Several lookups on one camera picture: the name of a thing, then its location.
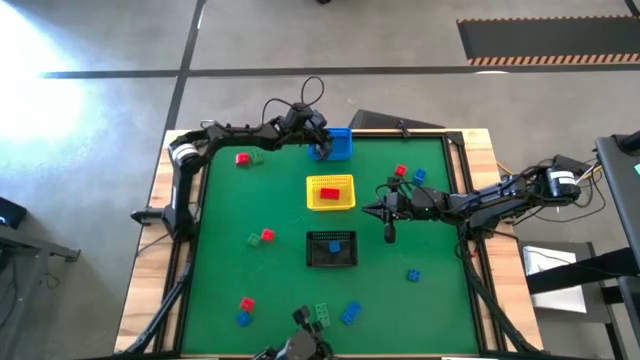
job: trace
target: white paper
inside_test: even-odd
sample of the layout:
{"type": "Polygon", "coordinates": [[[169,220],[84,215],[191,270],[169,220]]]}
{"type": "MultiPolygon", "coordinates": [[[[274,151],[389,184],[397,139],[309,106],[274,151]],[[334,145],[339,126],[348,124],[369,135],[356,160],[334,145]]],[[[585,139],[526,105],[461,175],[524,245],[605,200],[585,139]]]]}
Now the white paper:
{"type": "MultiPolygon", "coordinates": [[[[535,246],[525,246],[522,250],[525,273],[527,275],[552,269],[557,266],[567,265],[567,263],[576,262],[576,255],[570,252],[549,250],[535,246]],[[542,254],[558,259],[548,258],[542,254]]],[[[579,313],[587,312],[587,308],[584,304],[584,296],[582,294],[582,286],[574,286],[572,288],[531,295],[531,302],[533,303],[533,306],[539,308],[579,313]]]]}

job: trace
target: green mat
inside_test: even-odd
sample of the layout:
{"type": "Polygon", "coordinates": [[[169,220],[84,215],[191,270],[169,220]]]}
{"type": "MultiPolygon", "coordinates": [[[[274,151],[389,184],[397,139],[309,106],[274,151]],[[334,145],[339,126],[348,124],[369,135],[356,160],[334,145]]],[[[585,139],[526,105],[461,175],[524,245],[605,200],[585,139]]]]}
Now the green mat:
{"type": "Polygon", "coordinates": [[[202,227],[187,309],[183,354],[255,354],[280,346],[296,330],[291,314],[306,304],[326,303],[331,326],[323,331],[338,354],[477,353],[462,264],[454,256],[454,227],[436,222],[397,224],[397,242],[383,239],[382,223],[360,207],[375,201],[374,189],[407,166],[407,179],[427,170],[425,184],[449,191],[440,139],[354,138],[345,162],[317,163],[306,147],[265,152],[264,163],[236,167],[224,148],[212,160],[202,227]],[[312,212],[306,207],[310,175],[352,174],[356,208],[312,212]],[[269,228],[273,243],[254,248],[251,233],[269,228]],[[308,268],[307,231],[355,230],[357,267],[308,268]],[[407,280],[410,268],[422,272],[407,280]],[[256,301],[253,321],[239,327],[243,297],[256,301]],[[352,326],[340,321],[351,301],[362,305],[352,326]]]}

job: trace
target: metal stand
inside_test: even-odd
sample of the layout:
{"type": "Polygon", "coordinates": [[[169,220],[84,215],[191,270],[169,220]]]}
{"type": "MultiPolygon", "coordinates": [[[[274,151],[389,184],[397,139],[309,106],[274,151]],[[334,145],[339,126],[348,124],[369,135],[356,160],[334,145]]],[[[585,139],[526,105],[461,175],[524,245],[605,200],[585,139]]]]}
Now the metal stand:
{"type": "Polygon", "coordinates": [[[75,262],[80,256],[80,250],[71,250],[4,226],[0,226],[0,247],[3,252],[9,253],[14,265],[12,270],[5,271],[15,271],[11,280],[15,280],[15,304],[7,305],[7,309],[12,310],[4,327],[0,329],[0,359],[11,359],[23,323],[22,317],[40,279],[47,273],[49,256],[60,256],[66,262],[75,262]]]}
{"type": "Polygon", "coordinates": [[[534,295],[625,275],[635,276],[638,273],[633,252],[630,248],[623,248],[529,275],[527,284],[529,293],[534,295]]]}

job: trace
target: floor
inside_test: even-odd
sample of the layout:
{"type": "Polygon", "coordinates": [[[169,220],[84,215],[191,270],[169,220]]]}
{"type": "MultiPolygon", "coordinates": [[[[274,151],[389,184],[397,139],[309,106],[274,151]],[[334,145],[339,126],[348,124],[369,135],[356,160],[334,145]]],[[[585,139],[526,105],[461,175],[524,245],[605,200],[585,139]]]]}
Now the floor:
{"type": "MultiPolygon", "coordinates": [[[[194,17],[202,4],[0,1],[0,43],[10,54],[0,58],[0,153],[9,155],[0,157],[0,196],[29,209],[25,230],[82,249],[76,264],[51,262],[61,284],[38,289],[16,359],[110,354],[140,233],[128,214],[145,205],[165,129],[194,129],[203,119],[256,124],[265,100],[296,99],[305,78],[187,79],[177,71],[158,78],[34,74],[464,68],[456,18],[628,12],[622,0],[334,0],[325,6],[313,0],[209,0],[202,17],[194,17]],[[187,39],[196,40],[189,37],[190,27],[198,25],[191,32],[197,33],[195,49],[185,52],[187,39]]],[[[635,71],[455,72],[325,76],[326,93],[317,108],[332,126],[348,124],[362,108],[447,127],[488,128],[496,156],[514,170],[557,153],[590,159],[597,136],[638,130],[635,71]]],[[[267,114],[285,110],[274,105],[267,114]]],[[[608,190],[601,188],[609,203],[605,211],[562,225],[530,220],[517,234],[537,241],[592,241],[599,252],[625,245],[608,190]]],[[[581,213],[545,212],[560,219],[581,213]]],[[[616,313],[630,358],[640,358],[624,309],[616,313]]],[[[548,314],[539,323],[545,348],[554,353],[612,356],[602,326],[559,323],[548,314]]]]}

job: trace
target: cable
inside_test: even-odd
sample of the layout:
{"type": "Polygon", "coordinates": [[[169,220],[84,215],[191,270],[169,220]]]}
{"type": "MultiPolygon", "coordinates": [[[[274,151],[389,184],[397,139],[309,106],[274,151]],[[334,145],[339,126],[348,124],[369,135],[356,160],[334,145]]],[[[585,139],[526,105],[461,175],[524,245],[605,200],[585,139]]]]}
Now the cable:
{"type": "MultiPolygon", "coordinates": [[[[302,83],[302,87],[300,88],[300,102],[304,104],[302,107],[300,107],[300,109],[308,108],[308,107],[316,104],[318,101],[320,101],[320,99],[322,99],[323,95],[324,95],[324,81],[322,81],[322,79],[320,77],[318,77],[318,76],[309,76],[307,78],[307,80],[305,80],[304,83],[302,83]],[[307,104],[304,101],[304,92],[305,92],[305,89],[307,87],[307,84],[312,79],[313,80],[318,80],[318,82],[320,82],[320,95],[318,95],[318,97],[315,100],[313,100],[312,102],[307,104]]],[[[291,104],[291,103],[289,103],[289,102],[287,102],[285,100],[282,100],[280,98],[271,98],[271,99],[267,100],[264,103],[264,106],[262,107],[262,117],[261,117],[261,121],[260,121],[260,126],[258,127],[257,130],[260,130],[262,128],[262,126],[264,125],[264,117],[265,117],[265,113],[267,112],[267,107],[269,106],[270,103],[272,103],[274,101],[279,102],[279,103],[284,104],[284,105],[287,105],[289,108],[294,108],[293,104],[291,104]]]]}
{"type": "Polygon", "coordinates": [[[573,203],[573,205],[575,205],[575,206],[577,206],[577,207],[579,207],[581,209],[584,209],[587,206],[589,206],[591,204],[591,201],[593,200],[593,184],[594,184],[593,178],[590,177],[590,178],[587,179],[587,181],[589,182],[589,197],[587,198],[587,202],[584,203],[584,204],[580,204],[580,203],[578,203],[578,200],[576,199],[576,201],[574,201],[574,203],[573,203]]]}
{"type": "MultiPolygon", "coordinates": [[[[498,232],[498,233],[502,235],[510,236],[510,237],[515,237],[514,235],[507,234],[507,233],[502,233],[502,232],[498,232]]],[[[536,349],[533,345],[531,345],[524,338],[522,333],[520,333],[518,329],[516,329],[516,327],[513,325],[513,323],[511,322],[507,314],[504,312],[504,310],[500,308],[500,305],[498,304],[494,295],[484,285],[484,283],[482,282],[482,279],[480,279],[480,276],[478,276],[478,273],[476,272],[473,266],[473,263],[471,261],[471,254],[469,253],[468,247],[461,246],[462,244],[468,241],[474,241],[476,243],[478,242],[476,240],[465,239],[463,236],[458,239],[458,242],[456,243],[456,246],[454,248],[455,256],[461,259],[462,263],[464,264],[464,269],[466,274],[465,278],[467,279],[468,284],[473,288],[475,293],[478,296],[480,296],[480,298],[484,301],[492,317],[497,321],[498,325],[504,331],[505,335],[507,335],[509,340],[511,340],[511,343],[516,348],[516,351],[529,352],[529,353],[539,352],[540,350],[536,349]]]]}
{"type": "Polygon", "coordinates": [[[502,235],[502,236],[510,237],[510,238],[512,238],[512,239],[515,239],[515,240],[516,240],[516,241],[518,241],[518,242],[520,241],[520,238],[519,238],[519,237],[517,237],[516,235],[509,234],[509,233],[502,232],[502,231],[498,231],[498,230],[491,229],[491,228],[488,228],[488,229],[489,229],[489,230],[491,230],[491,231],[493,231],[494,233],[496,233],[496,234],[498,234],[498,235],[502,235]]]}
{"type": "Polygon", "coordinates": [[[279,103],[285,104],[285,105],[289,106],[290,108],[293,107],[293,104],[290,104],[290,103],[288,103],[288,102],[286,102],[286,101],[284,101],[284,100],[282,100],[280,98],[271,98],[271,99],[267,100],[267,102],[265,102],[264,106],[262,107],[262,121],[260,122],[260,126],[258,127],[257,130],[262,129],[262,126],[264,126],[264,115],[265,115],[265,113],[267,111],[267,106],[269,106],[269,104],[271,104],[274,101],[277,101],[279,103]]]}
{"type": "Polygon", "coordinates": [[[502,171],[506,172],[509,175],[513,175],[513,171],[509,170],[506,166],[504,166],[500,161],[496,160],[496,164],[498,164],[498,167],[500,169],[502,169],[502,171]]]}
{"type": "MultiPolygon", "coordinates": [[[[602,180],[602,178],[604,177],[604,175],[602,175],[602,171],[601,171],[601,170],[598,170],[598,168],[596,168],[596,169],[594,170],[594,172],[595,172],[596,174],[600,175],[600,176],[599,176],[597,179],[595,179],[594,181],[595,181],[595,182],[599,182],[600,180],[602,180]]],[[[593,179],[593,178],[595,178],[595,177],[596,177],[596,176],[595,176],[595,175],[593,175],[593,176],[589,176],[588,178],[589,178],[589,179],[593,179]]],[[[580,185],[580,187],[581,187],[581,188],[583,188],[583,189],[585,189],[585,188],[591,187],[591,185],[590,185],[590,184],[589,184],[589,185],[580,185]]]]}
{"type": "Polygon", "coordinates": [[[540,209],[534,211],[533,213],[527,212],[529,215],[527,215],[527,216],[523,217],[522,219],[516,221],[515,223],[513,223],[512,226],[518,226],[518,225],[520,225],[520,223],[522,223],[523,221],[527,220],[528,218],[536,216],[536,214],[539,213],[540,211],[542,211],[542,209],[544,209],[544,208],[540,207],[540,209]]]}
{"type": "Polygon", "coordinates": [[[555,256],[546,255],[546,254],[543,254],[543,253],[541,253],[539,251],[535,251],[535,250],[529,250],[529,249],[522,248],[522,251],[528,252],[528,253],[535,253],[535,254],[544,256],[544,257],[546,257],[548,259],[557,260],[557,261],[563,262],[565,264],[573,265],[573,266],[576,266],[576,267],[581,267],[581,268],[584,268],[584,269],[589,269],[589,270],[592,270],[592,271],[597,271],[597,272],[605,274],[605,275],[611,275],[611,276],[615,276],[615,277],[618,277],[618,276],[636,276],[637,277],[638,276],[637,274],[633,275],[633,274],[615,273],[615,272],[610,272],[610,271],[598,269],[598,268],[591,267],[591,266],[585,266],[585,265],[582,265],[582,264],[576,264],[576,263],[573,263],[571,261],[567,261],[565,259],[560,259],[560,258],[557,258],[555,256]]]}
{"type": "Polygon", "coordinates": [[[200,128],[201,129],[206,129],[209,126],[213,125],[213,123],[215,123],[214,120],[200,120],[200,128]]]}
{"type": "Polygon", "coordinates": [[[13,286],[13,302],[11,303],[11,307],[9,308],[7,315],[0,322],[0,330],[2,330],[4,325],[7,323],[7,321],[11,317],[11,314],[13,313],[13,309],[16,307],[16,303],[18,302],[18,275],[17,275],[18,266],[16,265],[16,259],[14,258],[14,255],[9,253],[9,256],[10,256],[9,259],[11,260],[12,267],[13,267],[13,275],[12,275],[11,282],[9,283],[9,285],[7,285],[7,289],[5,290],[4,294],[2,294],[2,299],[4,299],[5,295],[7,295],[9,288],[13,286]]]}
{"type": "Polygon", "coordinates": [[[47,271],[42,276],[45,278],[44,283],[47,286],[47,289],[53,290],[53,289],[57,288],[58,285],[60,285],[60,278],[55,276],[55,275],[53,275],[52,273],[47,271]]]}
{"type": "Polygon", "coordinates": [[[304,81],[304,83],[302,83],[302,88],[300,89],[300,102],[303,104],[306,104],[305,107],[309,107],[311,105],[314,105],[315,103],[317,103],[318,101],[320,101],[320,99],[322,99],[322,96],[324,95],[324,81],[322,81],[322,79],[320,79],[320,77],[318,76],[309,76],[307,78],[307,80],[304,81]],[[320,95],[318,95],[318,97],[313,100],[310,103],[306,103],[304,101],[304,90],[307,87],[307,84],[309,83],[309,81],[311,80],[318,80],[318,82],[320,83],[320,95]]]}
{"type": "Polygon", "coordinates": [[[593,177],[593,174],[595,174],[597,172],[601,172],[601,171],[602,171],[602,165],[598,165],[598,166],[596,166],[595,169],[593,169],[593,171],[591,171],[591,174],[585,176],[584,178],[585,179],[589,179],[589,178],[593,177]]]}
{"type": "Polygon", "coordinates": [[[153,240],[152,242],[148,243],[147,245],[143,246],[142,248],[140,248],[138,250],[138,252],[136,253],[136,256],[140,256],[140,254],[142,254],[143,251],[147,250],[148,248],[152,247],[153,245],[157,244],[158,242],[160,242],[160,240],[167,238],[169,236],[169,233],[166,233],[162,236],[160,236],[159,238],[153,240]]]}

